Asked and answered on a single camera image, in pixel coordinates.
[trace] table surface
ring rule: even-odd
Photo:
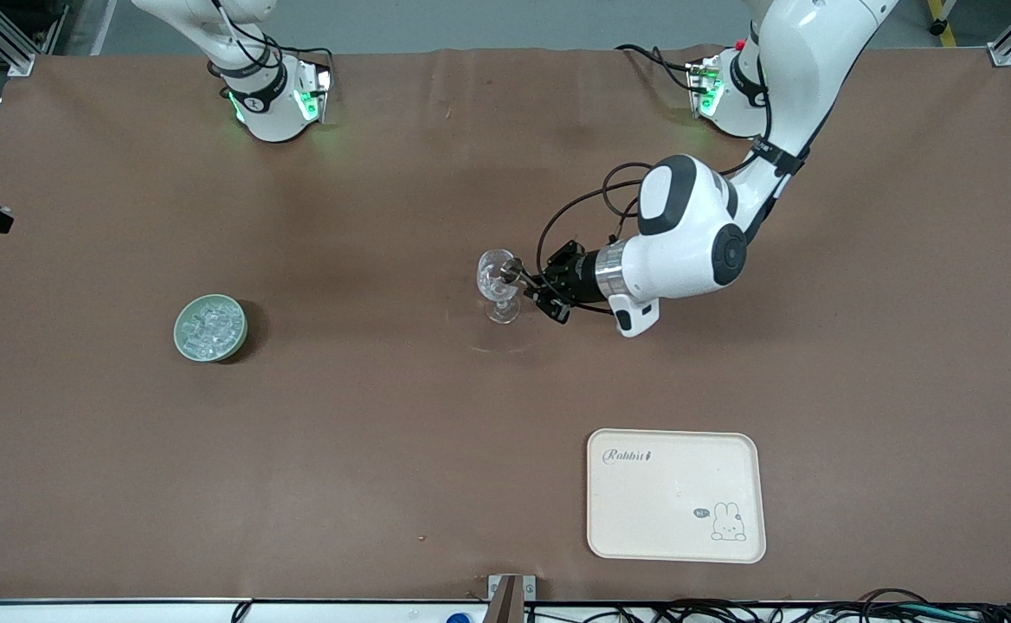
[[[734,165],[614,52],[337,59],[332,125],[261,145],[200,58],[41,58],[0,110],[0,596],[1011,600],[1011,71],[872,51],[717,294],[639,339],[474,264],[629,159]],[[550,245],[605,241],[600,202]],[[171,327],[220,291],[228,364]],[[736,431],[767,555],[602,560],[595,429]]]

